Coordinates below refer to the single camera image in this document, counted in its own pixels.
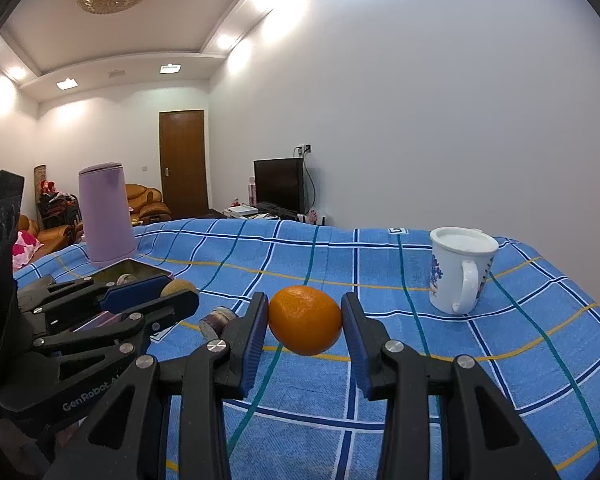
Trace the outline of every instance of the white ceiling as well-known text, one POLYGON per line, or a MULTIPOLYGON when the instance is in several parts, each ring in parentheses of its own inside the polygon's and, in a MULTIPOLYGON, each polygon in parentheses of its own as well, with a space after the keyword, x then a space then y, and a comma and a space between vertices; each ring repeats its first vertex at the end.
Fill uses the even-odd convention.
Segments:
POLYGON ((96 15, 76 0, 22 0, 5 28, 43 72, 138 52, 198 52, 234 0, 143 0, 96 15))
POLYGON ((275 5, 143 0, 123 12, 95 15, 75 0, 22 0, 0 31, 0 69, 38 102, 103 86, 208 79, 275 5), (234 41, 219 41, 225 38, 234 41), (167 63, 182 69, 161 75, 167 63), (110 78, 111 71, 125 75, 110 78), (56 83, 67 78, 78 86, 62 91, 56 83))
POLYGON ((22 84, 20 90, 36 101, 44 102, 60 96, 105 86, 150 81, 209 79, 218 67, 224 63, 224 60, 225 56, 183 52, 113 56, 61 68, 22 84), (179 64, 180 72, 160 74, 160 66, 167 63, 179 64), (68 78, 75 79, 78 86, 69 90, 60 90, 56 83, 68 78))

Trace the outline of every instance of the small tray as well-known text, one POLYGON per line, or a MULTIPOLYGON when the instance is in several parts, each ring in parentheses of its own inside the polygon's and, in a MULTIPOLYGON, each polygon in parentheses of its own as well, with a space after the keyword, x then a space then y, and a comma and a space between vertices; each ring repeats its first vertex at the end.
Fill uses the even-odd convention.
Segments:
POLYGON ((106 284, 116 282, 122 274, 132 274, 138 280, 144 280, 152 276, 169 276, 173 279, 173 273, 170 270, 161 269, 144 262, 139 262, 132 258, 121 260, 118 263, 105 267, 91 275, 96 284, 106 284))

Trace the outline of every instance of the orange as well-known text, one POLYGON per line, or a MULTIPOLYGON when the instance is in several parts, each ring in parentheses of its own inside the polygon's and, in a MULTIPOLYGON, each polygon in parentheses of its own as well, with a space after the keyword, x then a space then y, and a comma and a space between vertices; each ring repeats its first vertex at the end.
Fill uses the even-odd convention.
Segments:
POLYGON ((293 285, 271 298, 269 328, 292 352, 316 355, 338 340, 342 317, 328 294, 310 286, 293 285))

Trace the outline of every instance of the brown leather sofa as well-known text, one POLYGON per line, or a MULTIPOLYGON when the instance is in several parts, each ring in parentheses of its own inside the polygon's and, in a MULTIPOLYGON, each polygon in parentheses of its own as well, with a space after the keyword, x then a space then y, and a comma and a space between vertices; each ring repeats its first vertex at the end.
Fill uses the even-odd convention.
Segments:
POLYGON ((40 240, 42 244, 42 247, 33 254, 30 263, 39 260, 42 256, 64 249, 69 245, 69 241, 72 238, 72 229, 68 225, 61 225, 41 231, 37 222, 30 220, 25 215, 20 215, 18 219, 18 231, 28 231, 40 240))
POLYGON ((152 224, 171 220, 171 210, 162 201, 162 193, 155 187, 126 184, 126 200, 132 209, 131 223, 152 224))

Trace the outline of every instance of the thermos lid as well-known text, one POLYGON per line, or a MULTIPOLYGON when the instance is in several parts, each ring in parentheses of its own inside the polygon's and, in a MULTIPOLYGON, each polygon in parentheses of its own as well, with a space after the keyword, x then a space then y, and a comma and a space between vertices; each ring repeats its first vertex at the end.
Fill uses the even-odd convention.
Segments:
POLYGON ((96 164, 95 166, 89 166, 78 172, 79 175, 85 173, 93 173, 94 171, 112 170, 113 168, 121 168, 122 163, 120 162, 104 162, 103 164, 96 164))

